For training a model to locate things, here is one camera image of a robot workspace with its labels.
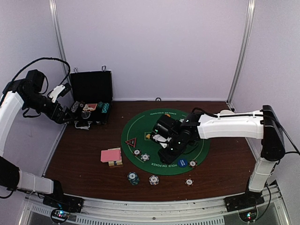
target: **brown tabletop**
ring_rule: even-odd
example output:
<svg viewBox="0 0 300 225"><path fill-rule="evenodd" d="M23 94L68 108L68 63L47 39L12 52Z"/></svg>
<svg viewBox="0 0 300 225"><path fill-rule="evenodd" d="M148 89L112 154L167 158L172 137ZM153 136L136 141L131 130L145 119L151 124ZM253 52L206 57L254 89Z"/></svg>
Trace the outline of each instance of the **brown tabletop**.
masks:
<svg viewBox="0 0 300 225"><path fill-rule="evenodd" d="M155 108L190 112L194 107L217 113L228 109L225 102L113 102L107 125L89 131L68 125L51 160L46 177L59 180L66 194L121 201L176 201L202 199L244 192L255 159L244 138L214 138L208 156L194 170L175 176L160 176L159 184L149 184L151 173L133 165L123 154L123 166L100 162L101 150L121 147L121 133L135 115ZM127 180L136 172L140 183ZM194 185L184 181L192 178Z"/></svg>

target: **round poker mat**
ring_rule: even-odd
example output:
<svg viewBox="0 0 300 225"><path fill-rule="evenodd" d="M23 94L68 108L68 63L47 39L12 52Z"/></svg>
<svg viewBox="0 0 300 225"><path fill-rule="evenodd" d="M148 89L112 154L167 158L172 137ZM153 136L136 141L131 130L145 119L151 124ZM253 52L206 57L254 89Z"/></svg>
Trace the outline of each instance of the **round poker mat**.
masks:
<svg viewBox="0 0 300 225"><path fill-rule="evenodd" d="M195 160L199 165L206 158L210 141L200 140L196 147L188 146L183 154L181 154L171 165L162 164L158 156L158 150L161 145L149 139L149 134L152 132L154 125L162 114L168 114L175 120L184 119L187 116L186 112L175 109L153 109L144 111L132 118L124 127L121 137L122 149L127 158L140 169L157 175L177 175L191 171L193 168L179 167L177 162L180 159L187 161ZM126 141L135 139L135 148L127 145ZM135 149L139 149L141 154L147 153L150 155L148 161L143 162L141 156L133 155Z"/></svg>

